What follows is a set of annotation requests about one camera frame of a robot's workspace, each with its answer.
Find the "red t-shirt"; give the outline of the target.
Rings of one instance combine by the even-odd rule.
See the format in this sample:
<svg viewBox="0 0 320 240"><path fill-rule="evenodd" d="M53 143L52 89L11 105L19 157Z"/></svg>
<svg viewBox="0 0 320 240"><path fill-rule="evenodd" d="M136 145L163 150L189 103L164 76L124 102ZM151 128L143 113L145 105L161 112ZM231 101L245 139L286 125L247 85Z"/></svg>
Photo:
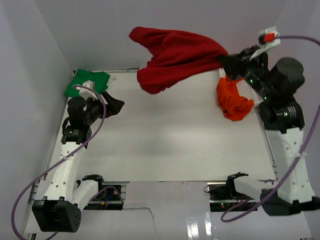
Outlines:
<svg viewBox="0 0 320 240"><path fill-rule="evenodd" d="M137 71L137 81L155 95L193 75L222 67L220 56L228 52L215 40L182 31L137 26L129 38L152 55L146 67Z"/></svg>

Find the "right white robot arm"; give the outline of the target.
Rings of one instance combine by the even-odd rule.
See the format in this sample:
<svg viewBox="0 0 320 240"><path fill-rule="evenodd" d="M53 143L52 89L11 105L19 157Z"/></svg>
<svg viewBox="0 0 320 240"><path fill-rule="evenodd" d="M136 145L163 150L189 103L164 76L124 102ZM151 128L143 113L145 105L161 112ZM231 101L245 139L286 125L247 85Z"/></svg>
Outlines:
<svg viewBox="0 0 320 240"><path fill-rule="evenodd" d="M269 185L244 172L229 175L226 195L233 200L248 196L269 216L318 210L320 199L311 187L304 156L310 137L304 136L303 110L294 97L305 82L303 65L283 57L269 69L268 54L260 53L257 46L218 60L231 80L243 78L260 96L258 114L279 177L276 185Z"/></svg>

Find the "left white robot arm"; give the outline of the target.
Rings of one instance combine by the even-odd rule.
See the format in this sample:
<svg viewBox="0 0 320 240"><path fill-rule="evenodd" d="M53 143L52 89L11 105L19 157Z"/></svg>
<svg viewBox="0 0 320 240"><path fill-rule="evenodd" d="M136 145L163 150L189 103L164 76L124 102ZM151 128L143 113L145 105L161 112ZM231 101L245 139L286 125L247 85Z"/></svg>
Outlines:
<svg viewBox="0 0 320 240"><path fill-rule="evenodd" d="M35 200L32 212L42 232L75 233L81 224L82 211L92 200L105 196L106 187L101 175L86 175L78 186L76 177L89 140L95 133L91 125L98 119L117 115L124 101L104 91L101 98L77 96L68 100L68 117L62 124L60 156L62 163L41 200Z"/></svg>

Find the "white perforated plastic basket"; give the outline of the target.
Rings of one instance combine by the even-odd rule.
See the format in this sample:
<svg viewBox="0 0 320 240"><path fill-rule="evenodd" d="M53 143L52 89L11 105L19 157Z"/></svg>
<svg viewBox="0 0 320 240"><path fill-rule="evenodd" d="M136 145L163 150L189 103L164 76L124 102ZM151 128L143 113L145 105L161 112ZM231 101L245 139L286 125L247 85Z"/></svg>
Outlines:
<svg viewBox="0 0 320 240"><path fill-rule="evenodd" d="M230 81L222 81L222 87L226 90L229 89L230 86L237 88L237 92L241 97L247 98L248 100L253 100L253 107L257 107L260 103L263 102L263 99L250 87L250 85L243 79L238 81L236 84L230 84Z"/></svg>

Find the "orange crumpled t-shirt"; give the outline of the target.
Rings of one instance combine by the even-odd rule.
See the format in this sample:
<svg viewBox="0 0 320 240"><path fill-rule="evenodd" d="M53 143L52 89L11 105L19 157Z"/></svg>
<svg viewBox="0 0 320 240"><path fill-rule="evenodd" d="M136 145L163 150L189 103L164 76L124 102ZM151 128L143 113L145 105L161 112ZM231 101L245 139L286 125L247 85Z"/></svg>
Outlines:
<svg viewBox="0 0 320 240"><path fill-rule="evenodd" d="M254 101L240 96L237 83L242 81L231 80L228 76L221 77L216 87L217 103L225 118L232 121L243 120L254 107Z"/></svg>

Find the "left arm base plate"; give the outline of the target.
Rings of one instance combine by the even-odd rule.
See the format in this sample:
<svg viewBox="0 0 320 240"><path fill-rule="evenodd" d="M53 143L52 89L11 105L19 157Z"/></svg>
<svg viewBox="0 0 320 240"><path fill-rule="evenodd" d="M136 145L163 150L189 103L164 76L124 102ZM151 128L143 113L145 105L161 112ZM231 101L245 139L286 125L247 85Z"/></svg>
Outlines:
<svg viewBox="0 0 320 240"><path fill-rule="evenodd" d="M112 187L105 189L93 201L89 202L85 210L91 211L121 211L123 203L121 198L125 200L125 186L116 184Z"/></svg>

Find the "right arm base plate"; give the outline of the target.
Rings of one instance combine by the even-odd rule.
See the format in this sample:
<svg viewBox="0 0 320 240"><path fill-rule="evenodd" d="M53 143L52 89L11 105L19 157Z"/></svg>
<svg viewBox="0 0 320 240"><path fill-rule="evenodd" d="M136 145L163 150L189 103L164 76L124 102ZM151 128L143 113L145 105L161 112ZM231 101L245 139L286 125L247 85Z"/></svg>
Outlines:
<svg viewBox="0 0 320 240"><path fill-rule="evenodd" d="M232 212L246 212L257 202L244 194L231 195L224 182L208 182L204 192L209 195L209 207L212 213L224 213L226 210L243 203Z"/></svg>

